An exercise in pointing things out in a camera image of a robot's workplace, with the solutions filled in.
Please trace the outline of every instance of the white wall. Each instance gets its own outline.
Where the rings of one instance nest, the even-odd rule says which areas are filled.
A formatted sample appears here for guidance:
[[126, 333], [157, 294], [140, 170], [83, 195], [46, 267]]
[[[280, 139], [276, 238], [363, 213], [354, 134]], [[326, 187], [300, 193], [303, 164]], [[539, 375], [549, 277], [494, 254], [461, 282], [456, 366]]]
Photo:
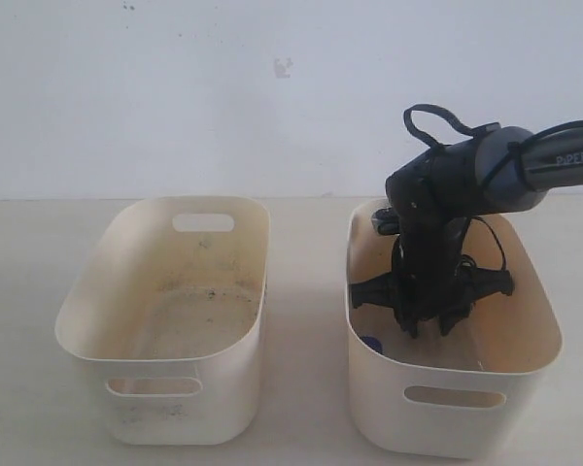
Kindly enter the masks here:
[[0, 198], [380, 195], [417, 102], [583, 118], [583, 1], [0, 0]]

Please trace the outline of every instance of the white plastic bin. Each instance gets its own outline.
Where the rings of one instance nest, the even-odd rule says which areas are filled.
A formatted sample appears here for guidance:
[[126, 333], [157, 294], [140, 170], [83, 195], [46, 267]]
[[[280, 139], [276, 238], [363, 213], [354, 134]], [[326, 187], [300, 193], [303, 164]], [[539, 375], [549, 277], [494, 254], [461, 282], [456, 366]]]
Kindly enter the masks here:
[[[378, 236], [371, 224], [371, 215], [387, 205], [376, 200], [354, 211], [348, 283], [390, 270], [394, 237]], [[413, 340], [391, 309], [352, 309], [346, 292], [352, 417], [383, 449], [464, 459], [497, 451], [560, 353], [558, 322], [517, 234], [503, 216], [486, 220], [505, 249], [516, 290], [479, 301], [447, 337], [432, 320]], [[500, 267], [495, 240], [479, 222], [471, 225], [464, 252], [480, 267]], [[377, 339], [382, 354], [364, 337]]]
[[251, 423], [269, 228], [238, 197], [140, 201], [109, 226], [55, 332], [114, 437], [213, 445]]

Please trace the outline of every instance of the dirty bin bottom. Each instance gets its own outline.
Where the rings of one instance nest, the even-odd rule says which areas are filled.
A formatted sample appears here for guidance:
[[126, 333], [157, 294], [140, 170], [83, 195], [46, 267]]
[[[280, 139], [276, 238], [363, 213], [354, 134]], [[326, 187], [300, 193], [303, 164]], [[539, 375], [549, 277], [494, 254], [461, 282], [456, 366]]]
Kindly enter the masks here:
[[[133, 338], [132, 359], [178, 359], [214, 354], [244, 337], [257, 318], [259, 294], [249, 289], [184, 287], [161, 294]], [[194, 381], [111, 382], [120, 393], [186, 393]]]

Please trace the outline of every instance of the table surface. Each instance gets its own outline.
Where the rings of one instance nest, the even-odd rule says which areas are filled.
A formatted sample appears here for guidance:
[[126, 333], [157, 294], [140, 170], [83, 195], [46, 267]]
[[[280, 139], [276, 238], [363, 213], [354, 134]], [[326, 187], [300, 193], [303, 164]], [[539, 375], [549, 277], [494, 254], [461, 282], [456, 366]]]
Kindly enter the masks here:
[[[259, 411], [227, 444], [184, 448], [112, 440], [53, 334], [87, 254], [133, 201], [0, 202], [0, 464], [460, 464], [378, 449], [350, 419], [341, 286], [349, 217], [365, 200], [263, 200], [272, 237]], [[583, 464], [583, 195], [507, 217], [547, 289], [564, 349], [512, 440], [483, 464]]]

